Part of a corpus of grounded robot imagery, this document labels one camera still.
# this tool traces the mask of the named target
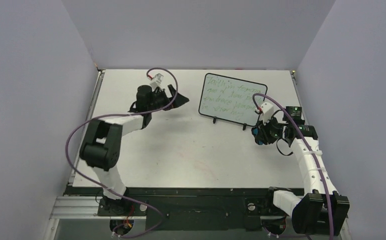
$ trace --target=purple cable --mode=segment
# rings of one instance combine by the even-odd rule
[[[277,234],[274,234],[270,231],[268,231],[268,229],[266,229],[265,227],[263,227],[263,229],[269,233],[271,236],[273,237],[277,237],[278,238],[283,238],[283,239],[301,239],[301,238],[308,238],[308,240],[312,240],[312,238],[309,236],[309,235],[277,235]]]
[[[280,108],[280,110],[283,111],[284,115],[288,118],[288,120],[291,122],[291,124],[293,125],[294,129],[296,129],[296,132],[297,134],[299,135],[299,137],[303,140],[303,142],[305,143],[305,146],[306,148],[308,148],[308,151],[312,151],[312,148],[311,146],[309,145],[309,143],[307,142],[307,140],[305,140],[305,137],[304,135],[302,134],[301,130],[299,129],[298,125],[296,125],[295,121],[293,120],[293,118],[289,115],[289,113],[283,108],[283,106],[280,105],[280,103],[278,103],[276,100],[272,99],[271,97],[265,95],[265,94],[262,94],[262,93],[255,93],[252,95],[252,100],[253,100],[253,103],[255,104],[255,106],[260,109],[261,107],[258,105],[257,101],[255,100],[255,97],[256,96],[261,96],[261,97],[264,97],[264,98],[267,98],[268,100],[270,100],[271,102],[273,102],[275,105],[277,105],[277,107]],[[329,228],[330,228],[330,236],[329,236],[329,240],[333,240],[334,238],[334,234],[335,234],[335,228],[333,226],[333,211],[332,211],[332,201],[330,200],[330,194],[329,194],[329,188],[327,187],[327,182],[326,182],[326,178],[324,177],[324,174],[323,174],[323,171],[321,170],[321,165],[320,165],[320,162],[318,162],[318,158],[317,156],[315,155],[315,153],[312,153],[312,157],[315,161],[315,164],[316,164],[316,167],[318,168],[318,172],[319,172],[319,176],[321,177],[322,179],[322,185],[324,186],[324,191],[325,191],[325,198],[327,199],[327,206],[328,206],[328,224],[329,224]]]
[[[161,110],[164,110],[164,109],[170,107],[170,106],[173,104],[173,102],[176,100],[177,94],[178,94],[178,92],[179,92],[179,84],[178,84],[178,82],[177,82],[177,78],[176,78],[176,76],[174,76],[174,74],[173,74],[172,72],[170,72],[169,70],[167,70],[167,69],[165,69],[165,68],[161,68],[161,67],[154,67],[154,68],[149,69],[149,70],[146,72],[146,76],[147,76],[151,71],[153,71],[153,70],[162,70],[162,71],[165,71],[165,72],[169,73],[169,75],[171,75],[172,78],[174,78],[174,81],[175,81],[175,94],[174,94],[172,100],[171,100],[166,106],[163,106],[163,107],[161,107],[161,108],[159,108],[159,109],[156,109],[156,110],[150,110],[150,111],[144,111],[144,112],[115,113],[115,114],[105,114],[105,115],[100,115],[100,116],[93,117],[92,119],[85,121],[85,122],[82,123],[81,125],[77,126],[74,130],[72,130],[72,132],[69,134],[68,139],[66,140],[66,143],[65,143],[65,156],[66,156],[66,161],[68,162],[69,166],[70,166],[76,173],[78,173],[79,175],[81,175],[83,178],[85,178],[85,179],[87,179],[87,180],[89,180],[89,181],[91,181],[91,182],[93,182],[93,183],[95,183],[95,184],[101,186],[102,188],[107,189],[108,192],[110,192],[111,194],[114,194],[114,195],[116,195],[116,196],[118,196],[118,197],[120,197],[120,198],[123,198],[123,199],[125,199],[125,200],[131,201],[131,202],[133,202],[133,203],[136,203],[136,204],[143,204],[143,205],[147,206],[148,208],[151,208],[152,210],[156,211],[156,212],[162,217],[162,218],[160,219],[160,221],[159,221],[156,225],[152,226],[151,228],[149,228],[149,229],[147,229],[147,230],[145,230],[145,231],[143,231],[143,232],[140,232],[140,233],[135,234],[135,235],[132,235],[132,236],[121,236],[122,238],[127,238],[127,239],[131,239],[131,238],[135,238],[135,237],[142,236],[142,235],[144,235],[144,234],[146,234],[146,233],[152,231],[153,229],[157,228],[157,227],[162,223],[162,220],[163,220],[163,218],[164,218],[164,214],[163,214],[161,211],[159,211],[156,207],[154,207],[154,206],[152,206],[152,205],[150,205],[150,204],[147,204],[147,203],[145,203],[145,202],[136,200],[136,199],[131,198],[131,197],[127,197],[127,196],[118,194],[118,193],[116,193],[115,191],[113,191],[112,189],[108,189],[108,187],[107,187],[106,185],[104,185],[104,184],[102,184],[102,183],[100,183],[100,182],[98,182],[98,181],[96,181],[96,180],[94,180],[94,179],[92,179],[92,178],[86,176],[84,173],[80,172],[80,171],[75,167],[75,165],[71,162],[70,154],[69,154],[68,148],[69,148],[70,141],[71,141],[71,138],[73,137],[73,135],[74,135],[80,128],[82,128],[84,125],[90,123],[90,122],[91,122],[92,120],[94,120],[94,119],[102,119],[102,118],[107,118],[107,117],[129,117],[129,116],[137,116],[137,115],[143,115],[143,114],[151,114],[151,113],[158,112],[158,111],[161,111]],[[121,227],[121,226],[122,226],[122,224],[116,226],[112,231],[113,231],[113,232],[116,232],[116,230],[117,230],[119,227]]]

